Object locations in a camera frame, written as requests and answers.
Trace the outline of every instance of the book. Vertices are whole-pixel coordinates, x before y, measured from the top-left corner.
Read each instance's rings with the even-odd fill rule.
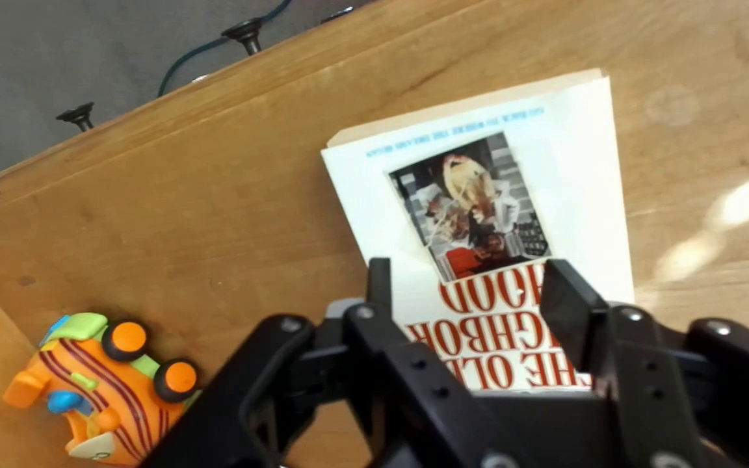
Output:
[[[550,258],[633,301],[611,80],[570,74],[340,129],[322,152],[392,318],[473,393],[585,391],[541,321]]]

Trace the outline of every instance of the toy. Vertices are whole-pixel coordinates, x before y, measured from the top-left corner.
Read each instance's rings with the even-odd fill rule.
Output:
[[[200,373],[188,360],[160,365],[145,353],[144,322],[98,311],[63,315],[5,391],[5,404],[45,400],[69,418],[72,457],[137,466],[199,399]]]

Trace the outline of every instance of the wooden table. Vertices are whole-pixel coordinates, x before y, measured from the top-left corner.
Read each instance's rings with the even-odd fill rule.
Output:
[[[217,369],[264,315],[365,291],[334,133],[583,68],[613,77],[641,305],[749,322],[749,0],[378,0],[4,174],[0,305],[31,341],[141,311]],[[331,415],[304,457],[359,466]]]

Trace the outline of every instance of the cable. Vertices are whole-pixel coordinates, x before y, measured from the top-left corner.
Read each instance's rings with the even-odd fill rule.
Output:
[[[252,22],[258,22],[258,23],[270,23],[270,22],[275,22],[291,2],[294,2],[294,0],[282,0],[273,10],[267,10],[266,16],[258,16],[258,19],[252,19]],[[226,45],[226,42],[228,42],[228,36],[218,36],[218,40],[214,40],[214,42],[206,42],[206,45],[186,51],[179,61],[175,61],[175,63],[167,68],[167,74],[165,74],[165,80],[161,80],[161,85],[160,85],[160,97],[167,94],[167,85],[170,85],[171,75],[175,75],[186,63],[189,63],[196,55],[204,55],[204,51],[208,51],[208,49],[217,49],[217,48],[221,48],[221,45]]]

